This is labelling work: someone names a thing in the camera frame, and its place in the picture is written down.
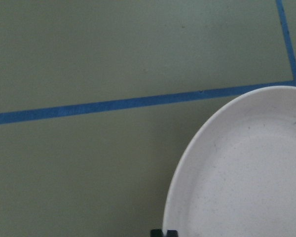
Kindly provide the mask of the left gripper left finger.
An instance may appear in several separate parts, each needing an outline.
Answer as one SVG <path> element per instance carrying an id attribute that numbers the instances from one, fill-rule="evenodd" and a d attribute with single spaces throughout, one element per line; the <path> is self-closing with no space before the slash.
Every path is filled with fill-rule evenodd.
<path id="1" fill-rule="evenodd" d="M 152 229 L 150 231 L 150 237 L 163 237 L 163 231 L 161 229 Z"/>

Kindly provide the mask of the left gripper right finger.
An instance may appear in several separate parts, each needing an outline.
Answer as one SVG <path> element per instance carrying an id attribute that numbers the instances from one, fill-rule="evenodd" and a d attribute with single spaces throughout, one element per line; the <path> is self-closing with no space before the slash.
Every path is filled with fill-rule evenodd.
<path id="1" fill-rule="evenodd" d="M 178 237 L 178 231 L 176 231 L 176 230 L 167 230 L 166 237 Z"/>

